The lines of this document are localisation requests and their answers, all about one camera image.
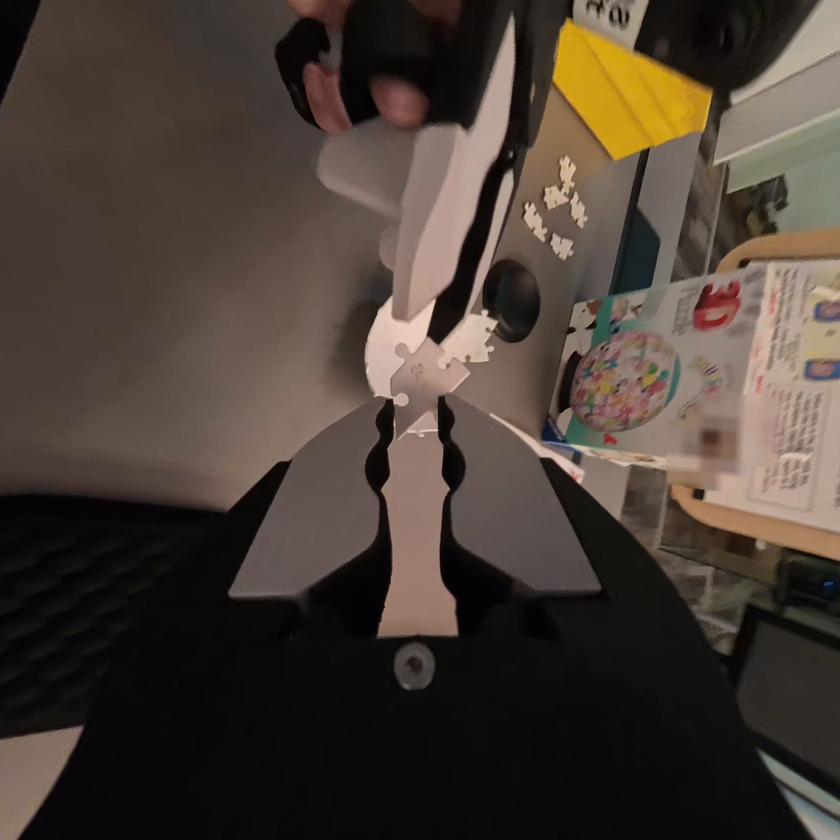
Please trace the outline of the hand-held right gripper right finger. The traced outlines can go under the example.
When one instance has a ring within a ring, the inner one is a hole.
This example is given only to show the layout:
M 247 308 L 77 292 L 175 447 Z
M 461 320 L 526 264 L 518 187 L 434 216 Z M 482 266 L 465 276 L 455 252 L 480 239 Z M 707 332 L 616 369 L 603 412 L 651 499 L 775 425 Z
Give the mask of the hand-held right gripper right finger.
M 580 471 L 537 440 L 454 394 L 437 405 L 448 528 L 456 545 L 535 595 L 588 596 L 602 585 L 543 466 Z

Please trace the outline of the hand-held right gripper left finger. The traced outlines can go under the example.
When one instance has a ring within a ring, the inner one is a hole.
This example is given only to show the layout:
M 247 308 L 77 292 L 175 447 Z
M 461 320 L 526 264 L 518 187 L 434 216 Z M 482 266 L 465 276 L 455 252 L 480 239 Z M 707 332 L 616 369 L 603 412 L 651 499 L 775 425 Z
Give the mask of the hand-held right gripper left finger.
M 230 587 L 235 600 L 297 599 L 388 531 L 395 405 L 372 398 L 292 458 Z

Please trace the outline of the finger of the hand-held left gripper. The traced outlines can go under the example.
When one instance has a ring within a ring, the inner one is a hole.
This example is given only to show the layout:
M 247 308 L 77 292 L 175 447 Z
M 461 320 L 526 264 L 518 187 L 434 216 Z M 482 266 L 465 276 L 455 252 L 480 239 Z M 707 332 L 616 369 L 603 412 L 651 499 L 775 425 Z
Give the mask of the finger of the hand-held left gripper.
M 432 124 L 416 134 L 393 270 L 396 319 L 414 319 L 455 278 L 482 187 L 508 132 L 515 68 L 516 24 L 510 14 L 472 127 Z
M 540 51 L 538 38 L 527 24 L 524 33 L 517 35 L 511 93 L 507 107 L 502 109 L 502 115 L 507 117 L 506 132 L 480 185 L 476 211 L 458 253 L 453 278 L 436 297 L 428 326 L 430 334 L 453 334 L 482 294 L 524 162 L 542 122 Z

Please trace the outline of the assembled white puzzle section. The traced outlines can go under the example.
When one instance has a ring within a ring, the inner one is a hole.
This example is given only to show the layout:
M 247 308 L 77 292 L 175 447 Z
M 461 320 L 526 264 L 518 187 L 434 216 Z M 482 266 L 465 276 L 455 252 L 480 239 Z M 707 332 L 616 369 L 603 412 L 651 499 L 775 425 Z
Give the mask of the assembled white puzzle section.
M 392 398 L 392 377 L 404 363 L 396 347 L 404 344 L 409 353 L 417 351 L 427 337 L 435 306 L 434 302 L 429 303 L 414 319 L 405 322 L 393 317 L 392 304 L 393 299 L 389 298 L 377 312 L 364 348 L 364 368 L 371 393 L 385 398 Z M 488 362 L 493 352 L 488 342 L 497 325 L 498 321 L 486 309 L 467 315 L 440 345 L 439 364 Z

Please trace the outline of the white puzzle piece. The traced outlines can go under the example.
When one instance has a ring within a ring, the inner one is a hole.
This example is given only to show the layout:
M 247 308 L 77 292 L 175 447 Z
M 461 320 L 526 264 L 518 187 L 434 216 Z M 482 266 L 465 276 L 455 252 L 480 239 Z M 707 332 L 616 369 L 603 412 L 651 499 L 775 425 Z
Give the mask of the white puzzle piece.
M 434 341 L 426 338 L 415 351 L 404 343 L 395 347 L 402 365 L 391 378 L 395 404 L 395 436 L 435 431 L 441 397 L 455 391 L 469 377 L 463 362 L 450 359 Z

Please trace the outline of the scattered loose puzzle pieces group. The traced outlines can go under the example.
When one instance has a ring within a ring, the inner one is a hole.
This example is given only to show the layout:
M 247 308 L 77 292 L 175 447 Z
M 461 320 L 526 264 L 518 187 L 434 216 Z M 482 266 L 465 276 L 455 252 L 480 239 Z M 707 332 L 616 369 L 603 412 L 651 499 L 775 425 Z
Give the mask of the scattered loose puzzle pieces group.
M 528 233 L 563 263 L 574 257 L 575 238 L 589 221 L 577 174 L 577 164 L 564 154 L 558 159 L 553 180 L 543 186 L 537 199 L 521 205 L 521 220 Z

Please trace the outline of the black round ball stand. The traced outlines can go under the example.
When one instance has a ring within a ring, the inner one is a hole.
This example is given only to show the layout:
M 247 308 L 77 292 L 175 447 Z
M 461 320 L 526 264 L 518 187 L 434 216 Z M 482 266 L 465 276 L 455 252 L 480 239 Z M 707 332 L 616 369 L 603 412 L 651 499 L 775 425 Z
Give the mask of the black round ball stand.
M 500 259 L 482 288 L 482 308 L 496 321 L 493 333 L 505 343 L 524 341 L 536 326 L 541 297 L 531 270 L 515 259 Z

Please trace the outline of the person's left hand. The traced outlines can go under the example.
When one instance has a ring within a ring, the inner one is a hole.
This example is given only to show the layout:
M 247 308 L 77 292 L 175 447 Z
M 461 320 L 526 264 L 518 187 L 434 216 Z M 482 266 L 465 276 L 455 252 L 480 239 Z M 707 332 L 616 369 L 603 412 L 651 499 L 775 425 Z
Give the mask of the person's left hand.
M 351 1 L 289 1 L 300 18 L 319 20 L 327 28 L 341 29 Z M 421 14 L 438 25 L 453 28 L 458 21 L 460 1 L 413 1 Z M 340 96 L 338 71 L 316 61 L 302 70 L 302 84 L 312 117 L 326 133 L 349 131 L 351 120 Z M 375 77 L 371 96 L 381 117 L 400 129 L 414 129 L 426 118 L 428 99 L 412 84 L 394 77 Z

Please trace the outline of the yellow storage bin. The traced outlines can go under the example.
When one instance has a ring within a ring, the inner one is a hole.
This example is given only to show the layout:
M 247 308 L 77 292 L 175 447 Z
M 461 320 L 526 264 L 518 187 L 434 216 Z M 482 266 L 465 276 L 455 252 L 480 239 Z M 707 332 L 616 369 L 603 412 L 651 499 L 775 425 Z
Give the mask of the yellow storage bin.
M 570 20 L 553 84 L 614 161 L 702 133 L 712 91 Z

